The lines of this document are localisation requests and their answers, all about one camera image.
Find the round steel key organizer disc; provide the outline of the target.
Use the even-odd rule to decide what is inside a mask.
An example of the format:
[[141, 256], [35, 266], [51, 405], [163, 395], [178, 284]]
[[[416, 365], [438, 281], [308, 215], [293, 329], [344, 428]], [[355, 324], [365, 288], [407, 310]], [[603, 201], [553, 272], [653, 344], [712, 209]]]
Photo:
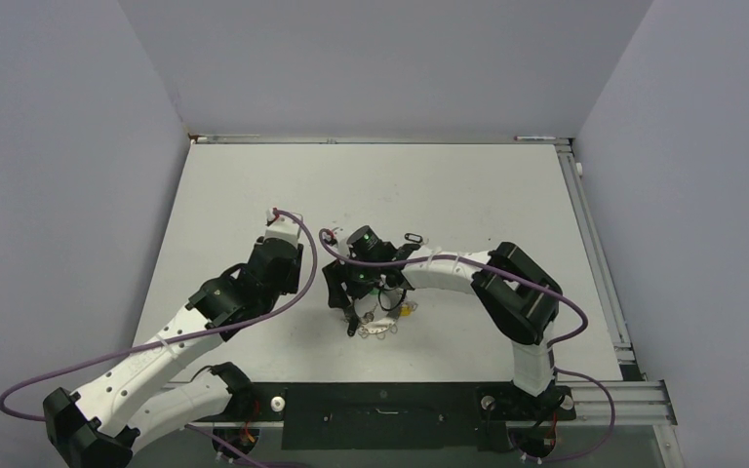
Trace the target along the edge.
[[349, 307], [353, 307], [360, 317], [359, 328], [354, 336], [374, 336], [383, 340], [390, 333], [397, 333], [398, 322], [403, 318], [400, 316], [400, 309], [404, 305], [412, 307], [414, 311], [417, 308], [417, 303], [406, 299], [401, 290], [374, 291], [363, 298], [352, 299]]

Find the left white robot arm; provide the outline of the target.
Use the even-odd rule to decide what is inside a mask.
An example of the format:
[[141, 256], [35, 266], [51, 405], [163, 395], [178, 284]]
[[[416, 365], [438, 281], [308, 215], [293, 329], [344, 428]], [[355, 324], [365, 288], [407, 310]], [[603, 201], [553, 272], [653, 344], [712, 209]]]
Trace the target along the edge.
[[136, 352], [75, 390], [59, 388], [43, 402], [47, 436], [69, 467], [125, 467], [134, 455], [187, 423], [222, 414], [243, 417], [252, 383], [231, 363], [196, 382], [166, 390], [188, 365], [236, 333], [235, 325], [270, 313], [298, 290], [303, 246], [266, 235], [247, 262], [206, 281]]

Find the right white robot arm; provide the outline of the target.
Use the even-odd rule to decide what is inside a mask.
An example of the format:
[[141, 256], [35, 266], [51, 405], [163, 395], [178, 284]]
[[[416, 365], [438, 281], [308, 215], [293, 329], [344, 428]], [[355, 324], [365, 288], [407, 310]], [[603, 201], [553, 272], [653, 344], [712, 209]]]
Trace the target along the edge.
[[405, 244], [395, 246], [368, 225], [350, 234], [322, 229], [319, 239], [333, 258], [322, 269], [328, 305], [343, 312], [351, 333], [392, 330], [410, 308], [411, 292], [474, 296], [512, 343], [514, 409], [536, 417], [550, 406], [556, 375], [550, 341], [561, 289], [517, 245], [456, 253], [428, 248], [409, 233]]

